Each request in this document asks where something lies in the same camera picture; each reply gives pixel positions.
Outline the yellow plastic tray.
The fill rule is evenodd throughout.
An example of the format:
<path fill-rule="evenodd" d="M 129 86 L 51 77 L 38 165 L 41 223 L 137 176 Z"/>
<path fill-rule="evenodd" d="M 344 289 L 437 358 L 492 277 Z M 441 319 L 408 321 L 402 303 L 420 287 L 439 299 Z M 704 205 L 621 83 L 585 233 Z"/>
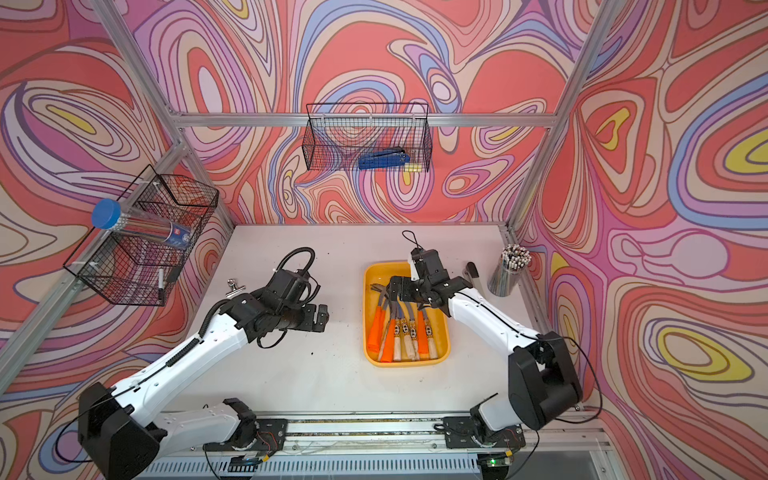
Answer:
<path fill-rule="evenodd" d="M 384 262 L 363 277 L 363 352 L 377 367 L 435 365 L 451 351 L 441 311 L 386 298 L 390 279 L 408 273 L 404 262 Z"/>

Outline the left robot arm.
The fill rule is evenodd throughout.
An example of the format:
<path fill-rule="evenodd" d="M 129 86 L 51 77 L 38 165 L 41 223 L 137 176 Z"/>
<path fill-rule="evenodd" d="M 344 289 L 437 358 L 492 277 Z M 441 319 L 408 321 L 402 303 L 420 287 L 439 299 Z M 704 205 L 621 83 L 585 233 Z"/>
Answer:
<path fill-rule="evenodd" d="M 133 479 L 157 458 L 197 446 L 279 450 L 238 398 L 181 413 L 164 409 L 232 353 L 251 343 L 263 348 L 273 332 L 323 332 L 329 314 L 326 305 L 313 302 L 320 291 L 310 274 L 314 260 L 310 247 L 290 251 L 266 286 L 216 302 L 199 330 L 158 360 L 110 387 L 96 382 L 84 390 L 77 440 L 105 478 Z"/>

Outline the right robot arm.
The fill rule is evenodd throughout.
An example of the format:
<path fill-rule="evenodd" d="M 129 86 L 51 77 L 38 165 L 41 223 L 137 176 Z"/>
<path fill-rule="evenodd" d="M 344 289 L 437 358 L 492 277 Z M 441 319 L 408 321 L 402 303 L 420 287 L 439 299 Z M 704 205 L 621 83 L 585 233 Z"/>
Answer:
<path fill-rule="evenodd" d="M 480 439 L 519 425 L 538 431 L 582 401 L 582 385 L 564 337 L 515 321 L 468 280 L 452 277 L 438 251 L 423 248 L 414 232 L 404 230 L 402 235 L 415 248 L 408 260 L 410 274 L 389 281 L 390 298 L 442 311 L 507 361 L 507 394 L 493 394 L 470 409 Z"/>

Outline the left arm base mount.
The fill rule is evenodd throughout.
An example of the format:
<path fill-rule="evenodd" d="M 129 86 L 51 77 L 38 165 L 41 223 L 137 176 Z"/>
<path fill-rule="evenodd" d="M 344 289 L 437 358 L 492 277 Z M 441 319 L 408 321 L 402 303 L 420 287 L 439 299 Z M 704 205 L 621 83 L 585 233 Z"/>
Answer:
<path fill-rule="evenodd" d="M 249 451 L 273 455 L 285 444 L 288 420 L 284 418 L 261 418 L 236 397 L 223 400 L 225 413 L 234 413 L 237 418 L 234 431 L 223 440 L 207 442 L 205 451 L 235 452 Z"/>

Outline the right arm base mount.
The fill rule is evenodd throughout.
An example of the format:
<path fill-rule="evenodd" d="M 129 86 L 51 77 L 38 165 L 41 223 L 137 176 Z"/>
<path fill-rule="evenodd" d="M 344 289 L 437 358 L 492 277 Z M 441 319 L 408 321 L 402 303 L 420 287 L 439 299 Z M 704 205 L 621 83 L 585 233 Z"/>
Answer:
<path fill-rule="evenodd" d="M 508 399 L 498 393 L 484 399 L 464 416 L 443 417 L 433 429 L 449 449 L 504 448 L 516 452 L 526 446 L 522 421 Z"/>

